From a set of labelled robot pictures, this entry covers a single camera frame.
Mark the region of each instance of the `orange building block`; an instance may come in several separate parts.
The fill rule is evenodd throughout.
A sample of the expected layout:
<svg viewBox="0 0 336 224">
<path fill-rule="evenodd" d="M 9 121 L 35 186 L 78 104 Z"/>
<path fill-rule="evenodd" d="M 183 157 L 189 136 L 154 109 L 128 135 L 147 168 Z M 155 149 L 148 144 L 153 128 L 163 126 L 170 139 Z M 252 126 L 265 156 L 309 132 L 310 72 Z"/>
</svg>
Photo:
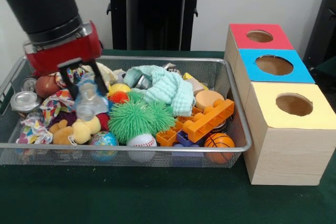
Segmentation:
<svg viewBox="0 0 336 224">
<path fill-rule="evenodd" d="M 168 130 L 164 132 L 159 132 L 156 135 L 156 141 L 160 143 L 160 146 L 173 146 L 176 142 L 177 134 L 175 131 Z"/>
<path fill-rule="evenodd" d="M 204 109 L 204 113 L 198 113 L 193 120 L 186 121 L 183 124 L 183 131 L 188 134 L 188 138 L 193 143 L 196 143 L 203 136 L 223 123 L 230 117 L 235 109 L 235 103 L 229 99 L 216 100 L 214 107 L 209 106 Z"/>
<path fill-rule="evenodd" d="M 183 123 L 176 121 L 174 127 L 171 127 L 168 131 L 159 132 L 156 134 L 156 141 L 160 143 L 160 146 L 173 146 L 177 142 L 177 133 L 183 128 Z"/>
<path fill-rule="evenodd" d="M 202 113 L 202 110 L 193 107 L 193 110 L 191 111 L 191 116 L 178 116 L 177 120 L 180 121 L 181 123 L 185 123 L 188 120 L 192 120 L 194 118 L 194 115 Z"/>
</svg>

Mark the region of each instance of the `blue box lid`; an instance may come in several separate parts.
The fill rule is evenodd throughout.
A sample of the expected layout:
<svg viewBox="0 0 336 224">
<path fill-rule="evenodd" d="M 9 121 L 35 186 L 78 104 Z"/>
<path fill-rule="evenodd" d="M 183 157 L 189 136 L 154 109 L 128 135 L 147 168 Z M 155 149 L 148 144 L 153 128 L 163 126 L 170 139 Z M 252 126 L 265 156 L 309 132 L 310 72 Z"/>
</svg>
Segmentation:
<svg viewBox="0 0 336 224">
<path fill-rule="evenodd" d="M 295 50 L 240 49 L 251 81 L 315 83 Z"/>
</svg>

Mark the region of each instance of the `orange spiky ball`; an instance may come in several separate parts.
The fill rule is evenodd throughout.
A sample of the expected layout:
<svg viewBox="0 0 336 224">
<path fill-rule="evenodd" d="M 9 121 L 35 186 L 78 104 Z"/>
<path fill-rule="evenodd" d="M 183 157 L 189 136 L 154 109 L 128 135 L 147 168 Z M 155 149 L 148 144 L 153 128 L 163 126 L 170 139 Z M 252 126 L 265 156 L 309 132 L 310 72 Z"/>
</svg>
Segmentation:
<svg viewBox="0 0 336 224">
<path fill-rule="evenodd" d="M 117 91 L 109 97 L 109 100 L 113 103 L 126 103 L 130 100 L 130 98 L 128 97 L 127 93 L 123 91 Z"/>
</svg>

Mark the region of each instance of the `wire mesh basket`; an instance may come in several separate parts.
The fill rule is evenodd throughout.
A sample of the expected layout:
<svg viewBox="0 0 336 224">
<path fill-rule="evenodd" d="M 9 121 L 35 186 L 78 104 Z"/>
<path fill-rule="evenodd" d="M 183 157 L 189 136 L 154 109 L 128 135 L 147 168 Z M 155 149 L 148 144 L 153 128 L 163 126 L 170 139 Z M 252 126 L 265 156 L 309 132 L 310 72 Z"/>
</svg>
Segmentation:
<svg viewBox="0 0 336 224">
<path fill-rule="evenodd" d="M 22 132 L 17 112 L 12 111 L 8 100 L 20 91 L 24 78 L 34 71 L 26 58 L 16 65 L 0 87 L 0 165 L 73 165 L 73 166 L 150 166 L 150 167 L 222 167 L 231 168 L 242 152 L 251 146 L 251 136 L 239 99 L 236 83 L 229 64 L 221 59 L 151 58 L 102 56 L 98 62 L 112 70 L 127 70 L 134 66 L 163 66 L 168 62 L 177 65 L 181 73 L 188 72 L 209 89 L 235 101 L 235 113 L 227 120 L 227 134 L 234 148 L 205 147 L 128 147 L 94 145 L 40 145 L 16 144 Z M 99 159 L 103 154 L 107 159 Z M 212 155 L 229 157 L 223 164 L 211 161 Z"/>
</svg>

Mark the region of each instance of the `stacked wooden boxes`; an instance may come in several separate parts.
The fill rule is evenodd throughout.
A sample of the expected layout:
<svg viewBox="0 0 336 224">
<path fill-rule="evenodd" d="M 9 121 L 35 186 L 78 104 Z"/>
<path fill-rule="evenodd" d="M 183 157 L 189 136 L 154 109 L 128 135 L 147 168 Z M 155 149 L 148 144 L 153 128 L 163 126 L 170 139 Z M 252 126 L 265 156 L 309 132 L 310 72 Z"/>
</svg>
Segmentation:
<svg viewBox="0 0 336 224">
<path fill-rule="evenodd" d="M 336 115 L 278 25 L 231 24 L 224 59 L 253 137 L 255 185 L 318 185 L 336 147 Z"/>
</svg>

